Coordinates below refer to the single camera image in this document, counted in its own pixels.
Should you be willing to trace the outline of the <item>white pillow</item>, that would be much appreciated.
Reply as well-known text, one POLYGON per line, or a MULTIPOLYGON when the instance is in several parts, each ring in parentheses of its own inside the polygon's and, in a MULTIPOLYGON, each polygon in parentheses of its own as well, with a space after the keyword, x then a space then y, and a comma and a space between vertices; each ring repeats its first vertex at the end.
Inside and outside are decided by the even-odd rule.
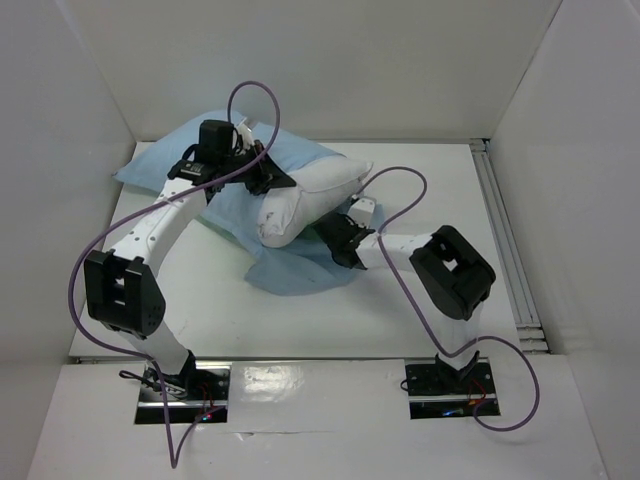
POLYGON ((345 203, 363 185, 371 162, 332 155, 289 173, 293 187, 270 190, 256 219, 261 244, 283 248, 307 226, 345 203))

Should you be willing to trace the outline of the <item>blue green pillowcase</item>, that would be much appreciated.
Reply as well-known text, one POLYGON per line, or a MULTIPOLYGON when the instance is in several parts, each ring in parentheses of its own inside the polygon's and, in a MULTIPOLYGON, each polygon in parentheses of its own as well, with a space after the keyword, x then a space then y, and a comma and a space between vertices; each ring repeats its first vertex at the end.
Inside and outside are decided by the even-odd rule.
MULTIPOLYGON (((275 141, 269 155, 288 175, 314 160, 342 155, 285 130, 275 131, 264 123, 256 124, 253 136, 261 142, 275 141)), ((344 286, 355 278, 355 271, 333 261, 329 248, 307 232, 308 226, 283 248, 262 245, 256 219, 265 196, 253 196, 244 185, 230 184, 215 195, 200 215, 206 224, 233 236, 254 258, 254 265, 244 276, 246 282, 275 295, 296 296, 344 286)), ((336 209, 347 211, 350 198, 336 209)))

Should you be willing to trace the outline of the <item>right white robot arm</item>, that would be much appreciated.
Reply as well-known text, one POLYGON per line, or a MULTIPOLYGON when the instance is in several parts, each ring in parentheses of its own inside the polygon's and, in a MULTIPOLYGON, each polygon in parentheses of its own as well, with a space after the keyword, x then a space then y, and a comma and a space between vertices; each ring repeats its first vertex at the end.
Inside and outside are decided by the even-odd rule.
POLYGON ((479 358, 481 312, 496 274, 457 229, 444 225, 432 234, 378 233, 341 213, 325 215, 313 229, 342 267, 387 268, 397 280, 402 271, 414 273, 440 327, 434 332, 430 325, 425 326, 438 350, 438 384, 457 392, 469 383, 479 358))

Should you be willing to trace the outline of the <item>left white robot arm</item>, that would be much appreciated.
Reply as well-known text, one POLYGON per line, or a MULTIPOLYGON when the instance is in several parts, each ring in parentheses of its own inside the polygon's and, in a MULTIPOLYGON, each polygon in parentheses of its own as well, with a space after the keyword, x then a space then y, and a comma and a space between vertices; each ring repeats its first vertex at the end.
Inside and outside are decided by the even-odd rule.
POLYGON ((156 277, 186 227, 229 183, 254 196, 296 184, 246 124, 205 120, 197 142, 169 170, 152 210, 108 251, 94 250, 83 263, 89 316, 143 355, 147 383, 176 399, 189 397, 207 377, 165 323, 156 277))

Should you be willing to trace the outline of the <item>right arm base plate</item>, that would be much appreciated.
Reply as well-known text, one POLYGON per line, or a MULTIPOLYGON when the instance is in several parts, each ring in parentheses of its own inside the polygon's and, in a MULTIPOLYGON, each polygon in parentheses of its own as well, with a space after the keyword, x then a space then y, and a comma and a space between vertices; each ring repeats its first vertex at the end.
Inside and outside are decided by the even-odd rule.
POLYGON ((412 420, 500 416, 491 365, 481 358, 462 380, 447 379, 434 359, 408 360, 400 388, 408 396, 412 420))

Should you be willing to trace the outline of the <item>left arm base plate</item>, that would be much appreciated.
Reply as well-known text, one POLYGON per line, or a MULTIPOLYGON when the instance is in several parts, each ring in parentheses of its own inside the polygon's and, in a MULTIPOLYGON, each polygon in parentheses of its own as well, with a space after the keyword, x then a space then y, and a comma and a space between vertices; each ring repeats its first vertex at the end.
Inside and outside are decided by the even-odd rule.
MULTIPOLYGON (((191 424, 202 416, 202 424, 222 424, 228 420, 228 398, 231 365, 197 364, 195 381, 187 390, 166 385, 169 420, 172 425, 191 424)), ((162 392, 156 373, 146 368, 143 374, 134 374, 139 381, 139 394, 134 423, 160 425, 164 423, 162 392)))

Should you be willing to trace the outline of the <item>aluminium rail frame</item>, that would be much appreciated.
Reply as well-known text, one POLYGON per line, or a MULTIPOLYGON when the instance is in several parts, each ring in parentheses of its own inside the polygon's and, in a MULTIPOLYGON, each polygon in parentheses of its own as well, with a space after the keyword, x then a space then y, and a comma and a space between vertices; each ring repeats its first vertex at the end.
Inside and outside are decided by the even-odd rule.
POLYGON ((529 355, 550 354, 551 349, 540 322, 491 163, 489 141, 473 139, 469 147, 491 224, 521 348, 529 355))

